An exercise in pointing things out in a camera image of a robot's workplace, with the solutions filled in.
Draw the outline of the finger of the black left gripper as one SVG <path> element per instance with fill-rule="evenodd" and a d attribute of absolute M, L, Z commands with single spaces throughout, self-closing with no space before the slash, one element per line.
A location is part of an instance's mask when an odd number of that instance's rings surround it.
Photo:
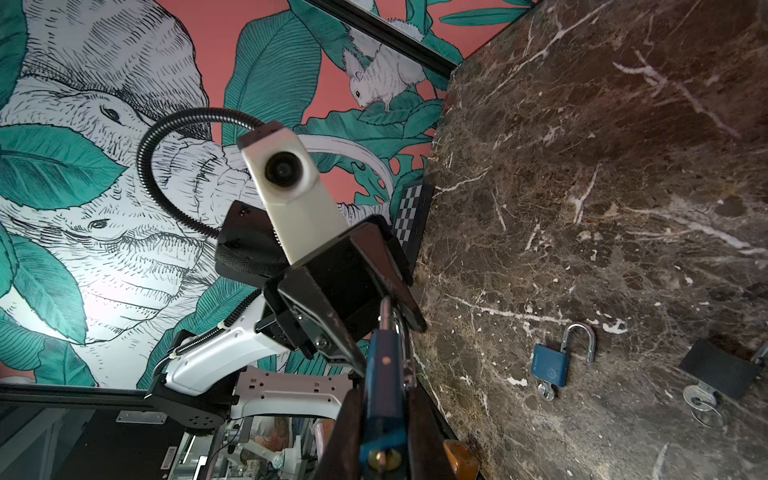
<path fill-rule="evenodd" d="M 407 325 L 417 333 L 427 322 L 410 287 L 413 277 L 399 240 L 387 223 L 359 223 L 350 230 L 350 241 L 366 262 L 380 289 L 393 298 Z"/>
<path fill-rule="evenodd" d="M 316 350 L 329 363 L 366 375 L 366 358 L 320 285 L 304 267 L 287 271 L 278 292 Z"/>

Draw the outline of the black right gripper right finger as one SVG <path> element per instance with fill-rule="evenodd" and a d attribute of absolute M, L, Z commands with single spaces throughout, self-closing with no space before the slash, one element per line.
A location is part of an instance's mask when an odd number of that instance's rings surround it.
<path fill-rule="evenodd" d="M 416 387 L 407 395 L 409 479 L 455 480 L 446 455 L 440 424 L 429 395 Z"/>

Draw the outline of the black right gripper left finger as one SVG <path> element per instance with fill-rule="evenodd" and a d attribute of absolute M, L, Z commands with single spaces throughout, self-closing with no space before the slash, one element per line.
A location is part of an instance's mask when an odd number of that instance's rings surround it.
<path fill-rule="evenodd" d="M 342 403 L 329 443 L 314 471 L 315 480 L 358 480 L 361 428 L 364 418 L 363 390 L 350 390 Z"/>

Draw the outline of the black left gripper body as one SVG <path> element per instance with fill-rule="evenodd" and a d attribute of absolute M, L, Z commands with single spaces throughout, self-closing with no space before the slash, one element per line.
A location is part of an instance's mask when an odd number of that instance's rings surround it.
<path fill-rule="evenodd" d="M 376 214 L 359 223 L 387 221 Z M 350 241 L 353 227 L 266 281 L 262 293 L 276 323 L 268 332 L 287 348 L 304 354 L 318 352 L 278 292 L 278 283 L 291 269 L 304 267 L 311 273 L 355 341 L 375 328 L 380 301 L 389 295 L 380 289 L 366 262 Z"/>

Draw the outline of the blue padlock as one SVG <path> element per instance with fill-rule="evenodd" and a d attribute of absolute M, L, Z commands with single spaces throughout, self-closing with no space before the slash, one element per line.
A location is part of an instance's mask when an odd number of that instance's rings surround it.
<path fill-rule="evenodd" d="M 417 386 L 413 343 L 405 315 L 387 296 L 372 333 L 364 384 L 359 463 L 364 479 L 407 479 L 408 402 Z"/>
<path fill-rule="evenodd" d="M 588 336 L 587 362 L 594 363 L 597 354 L 597 337 L 594 330 L 585 323 L 571 323 L 562 335 L 560 349 L 554 350 L 543 344 L 534 347 L 531 373 L 550 386 L 564 387 L 567 382 L 570 357 L 568 348 L 571 336 L 583 330 Z"/>

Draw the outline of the silver key with ring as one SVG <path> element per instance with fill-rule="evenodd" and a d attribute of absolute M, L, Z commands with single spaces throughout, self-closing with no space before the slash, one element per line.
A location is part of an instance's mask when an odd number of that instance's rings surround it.
<path fill-rule="evenodd" d="M 726 426 L 727 421 L 719 409 L 716 390 L 713 387 L 704 383 L 688 385 L 683 389 L 682 395 L 697 423 L 710 429 L 722 429 Z"/>

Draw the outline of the black padlock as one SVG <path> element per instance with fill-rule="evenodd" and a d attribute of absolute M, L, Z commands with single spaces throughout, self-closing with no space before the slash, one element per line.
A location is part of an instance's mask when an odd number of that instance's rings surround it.
<path fill-rule="evenodd" d="M 679 368 L 732 400 L 740 400 L 767 365 L 767 343 L 751 360 L 737 357 L 709 340 L 697 340 Z"/>

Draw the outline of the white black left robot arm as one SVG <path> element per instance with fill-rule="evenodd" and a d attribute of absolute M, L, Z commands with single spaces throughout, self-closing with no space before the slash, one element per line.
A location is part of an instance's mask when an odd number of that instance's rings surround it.
<path fill-rule="evenodd" d="M 414 233 L 409 213 L 394 225 L 373 215 L 289 263 L 267 213 L 234 202 L 217 239 L 216 267 L 251 291 L 211 330 L 183 328 L 174 336 L 153 371 L 149 402 L 202 433 L 255 415 L 334 417 L 366 375 L 360 341 L 377 327 L 384 300 L 411 329 L 426 327 L 410 293 L 405 246 Z M 322 356 L 351 368 L 352 377 L 318 384 L 291 377 L 278 387 L 259 361 L 284 351 Z"/>

